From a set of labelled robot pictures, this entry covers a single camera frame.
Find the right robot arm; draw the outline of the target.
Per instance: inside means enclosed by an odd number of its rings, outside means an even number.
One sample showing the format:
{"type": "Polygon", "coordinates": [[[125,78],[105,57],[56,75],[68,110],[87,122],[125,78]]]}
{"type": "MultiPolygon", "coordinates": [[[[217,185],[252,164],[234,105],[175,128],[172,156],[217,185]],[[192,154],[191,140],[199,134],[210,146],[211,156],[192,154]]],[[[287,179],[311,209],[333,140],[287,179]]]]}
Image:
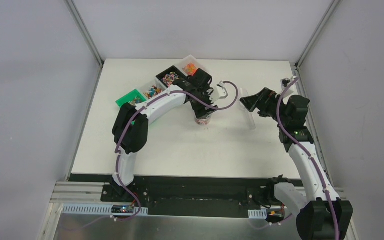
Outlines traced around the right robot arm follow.
{"type": "Polygon", "coordinates": [[[354,209],[333,188],[318,159],[314,138],[305,125],[310,100],[292,95],[284,103],[282,95],[264,88],[242,97],[240,103],[250,113],[257,110],[260,117],[276,121],[279,140],[305,190],[301,194],[291,180],[280,175],[268,180],[262,192],[254,195],[254,202],[264,208],[277,204],[287,207],[302,240],[345,239],[354,209]]]}

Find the clear plastic jar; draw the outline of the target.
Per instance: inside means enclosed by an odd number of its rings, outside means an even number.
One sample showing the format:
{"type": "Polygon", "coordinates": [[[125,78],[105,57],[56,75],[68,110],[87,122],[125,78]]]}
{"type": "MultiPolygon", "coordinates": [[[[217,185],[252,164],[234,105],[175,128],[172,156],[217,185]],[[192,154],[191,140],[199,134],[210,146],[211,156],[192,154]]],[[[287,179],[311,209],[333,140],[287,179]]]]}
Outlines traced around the clear plastic jar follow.
{"type": "Polygon", "coordinates": [[[207,116],[204,116],[204,117],[194,117],[194,121],[196,124],[200,125],[200,126],[206,126],[208,125],[210,122],[211,122],[211,119],[212,119],[212,115],[209,114],[207,116]]]}

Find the clear plastic scoop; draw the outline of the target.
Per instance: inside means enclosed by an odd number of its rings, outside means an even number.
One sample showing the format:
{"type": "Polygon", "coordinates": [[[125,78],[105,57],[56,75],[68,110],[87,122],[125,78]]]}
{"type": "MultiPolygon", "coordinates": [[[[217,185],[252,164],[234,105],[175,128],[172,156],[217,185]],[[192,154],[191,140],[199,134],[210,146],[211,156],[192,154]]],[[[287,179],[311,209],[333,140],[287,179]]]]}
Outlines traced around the clear plastic scoop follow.
{"type": "Polygon", "coordinates": [[[244,97],[249,97],[249,93],[248,91],[245,89],[245,88],[240,88],[239,89],[239,94],[238,94],[238,107],[239,109],[241,110],[243,116],[244,116],[244,120],[246,122],[246,125],[248,127],[248,129],[250,131],[254,131],[256,129],[256,124],[255,124],[255,120],[254,120],[254,117],[252,115],[251,112],[249,112],[246,107],[244,106],[244,104],[240,101],[241,98],[244,98],[244,97]]]}

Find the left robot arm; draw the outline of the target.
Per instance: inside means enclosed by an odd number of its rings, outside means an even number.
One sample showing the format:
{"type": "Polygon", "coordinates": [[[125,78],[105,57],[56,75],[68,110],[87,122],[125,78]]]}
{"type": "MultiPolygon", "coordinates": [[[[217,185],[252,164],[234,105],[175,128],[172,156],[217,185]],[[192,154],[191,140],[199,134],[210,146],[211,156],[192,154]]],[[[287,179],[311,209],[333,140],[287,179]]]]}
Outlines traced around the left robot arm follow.
{"type": "Polygon", "coordinates": [[[204,119],[215,111],[216,101],[227,92],[221,86],[211,86],[212,76],[202,69],[194,75],[178,77],[163,92],[150,99],[132,105],[125,103],[112,128],[117,161],[113,180],[116,186],[113,195],[120,202],[132,198],[129,186],[134,180],[134,166],[137,153],[148,141],[149,125],[169,111],[190,103],[196,119],[204,119]]]}

